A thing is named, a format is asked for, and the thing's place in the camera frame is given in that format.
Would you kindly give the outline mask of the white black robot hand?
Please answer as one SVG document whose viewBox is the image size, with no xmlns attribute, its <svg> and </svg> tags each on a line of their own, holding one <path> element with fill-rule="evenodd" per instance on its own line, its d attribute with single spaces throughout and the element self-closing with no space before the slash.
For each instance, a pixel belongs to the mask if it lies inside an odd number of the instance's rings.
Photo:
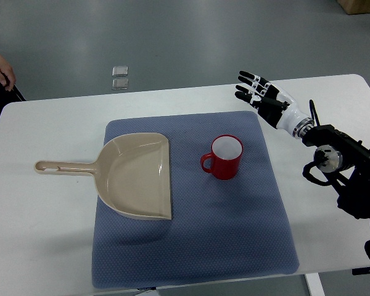
<svg viewBox="0 0 370 296">
<path fill-rule="evenodd" d="M 270 81 L 249 72 L 240 71 L 235 96 L 251 105 L 257 114 L 277 130 L 285 130 L 294 138 L 302 138 L 315 127 L 315 120 L 303 113 L 297 101 Z"/>
</svg>

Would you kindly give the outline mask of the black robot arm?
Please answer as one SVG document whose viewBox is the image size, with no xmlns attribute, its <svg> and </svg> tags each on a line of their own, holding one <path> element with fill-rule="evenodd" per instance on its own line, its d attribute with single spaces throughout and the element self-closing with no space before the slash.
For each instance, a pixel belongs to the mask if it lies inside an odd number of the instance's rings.
<svg viewBox="0 0 370 296">
<path fill-rule="evenodd" d="M 303 168 L 303 177 L 319 186 L 331 186 L 338 193 L 337 207 L 356 219 L 370 221 L 370 149 L 332 125 L 321 125 L 313 101 L 309 101 L 315 124 L 302 133 L 307 147 L 315 146 L 313 161 Z M 364 244 L 370 260 L 370 240 Z M 352 274 L 368 274 L 370 267 Z"/>
</svg>

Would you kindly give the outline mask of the bystander bare hand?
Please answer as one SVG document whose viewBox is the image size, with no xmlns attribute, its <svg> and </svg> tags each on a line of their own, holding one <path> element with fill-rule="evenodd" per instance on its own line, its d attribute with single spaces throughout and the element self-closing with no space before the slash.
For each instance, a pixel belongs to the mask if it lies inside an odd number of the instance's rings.
<svg viewBox="0 0 370 296">
<path fill-rule="evenodd" d="M 16 83 L 16 75 L 11 64 L 0 55 L 0 84 L 6 91 L 13 90 Z"/>
</svg>

